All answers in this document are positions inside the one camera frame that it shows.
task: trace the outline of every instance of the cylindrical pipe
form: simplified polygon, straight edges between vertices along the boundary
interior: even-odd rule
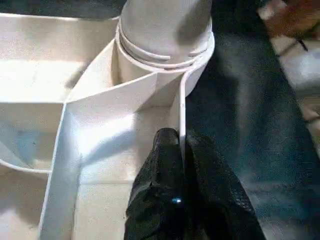
[[[173,68],[192,64],[207,49],[211,0],[128,0],[119,31],[126,50],[142,62]]]

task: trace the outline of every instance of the white cylinder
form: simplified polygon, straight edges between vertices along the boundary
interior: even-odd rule
[[[128,0],[119,31],[125,49],[154,67],[192,64],[207,49],[211,0]]]

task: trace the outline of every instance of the plastic tray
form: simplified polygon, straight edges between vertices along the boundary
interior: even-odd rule
[[[24,239],[35,237],[38,211],[32,221],[17,211],[14,217],[7,212],[11,207],[24,208],[21,201],[32,201],[35,189],[41,199],[43,179],[49,176],[40,239],[121,239],[131,185],[157,130],[177,129],[184,146],[185,97],[213,53],[213,35],[208,50],[192,66],[166,70],[139,63],[126,53],[117,18],[6,14],[0,21],[8,24],[0,26],[9,35],[2,35],[6,46],[0,46],[5,64],[12,59],[38,62],[35,74],[43,70],[43,61],[50,66],[37,81],[18,74],[14,78],[18,88],[9,84],[6,89],[12,94],[0,97],[0,178],[6,186],[1,197],[12,199],[12,206],[0,204],[0,220],[8,225],[1,231],[8,239],[19,239],[21,234]],[[10,44],[22,51],[10,53],[6,50]],[[59,75],[60,66],[68,74]],[[30,94],[21,87],[28,81]],[[20,186],[19,181],[26,182],[17,188],[30,194],[12,195],[20,192],[11,190],[13,183]],[[41,200],[36,203],[34,208],[42,207]]]

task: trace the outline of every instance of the blue light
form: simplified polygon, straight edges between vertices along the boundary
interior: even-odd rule
[[[175,198],[172,198],[171,200],[174,204],[179,204],[182,202],[181,198],[180,197],[175,197]]]

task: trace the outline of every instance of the dark fabric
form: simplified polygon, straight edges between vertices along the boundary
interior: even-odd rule
[[[192,215],[206,235],[211,240],[265,240],[245,190],[211,140],[190,131],[186,144]]]
[[[263,22],[248,1],[213,0],[215,51],[186,99],[241,181],[268,240],[320,239],[320,161]]]
[[[126,210],[125,240],[179,240],[185,230],[184,171],[179,136],[160,129],[134,180]]]

